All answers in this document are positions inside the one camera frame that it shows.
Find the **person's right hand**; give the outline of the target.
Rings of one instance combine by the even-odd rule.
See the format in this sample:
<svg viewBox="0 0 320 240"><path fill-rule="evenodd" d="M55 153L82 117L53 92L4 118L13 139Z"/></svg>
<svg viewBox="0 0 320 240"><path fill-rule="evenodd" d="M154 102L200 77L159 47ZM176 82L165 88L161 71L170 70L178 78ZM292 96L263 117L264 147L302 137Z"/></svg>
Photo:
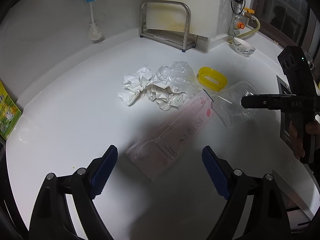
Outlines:
<svg viewBox="0 0 320 240"><path fill-rule="evenodd" d="M289 125L289 137L292 144L293 155L297 160L305 157L306 146L304 145L304 137L306 134L315 136L315 151L319 152L319 122L314 119L305 125L304 131L301 127L297 127L293 122L295 119L294 114L289 115L291 121Z"/></svg>

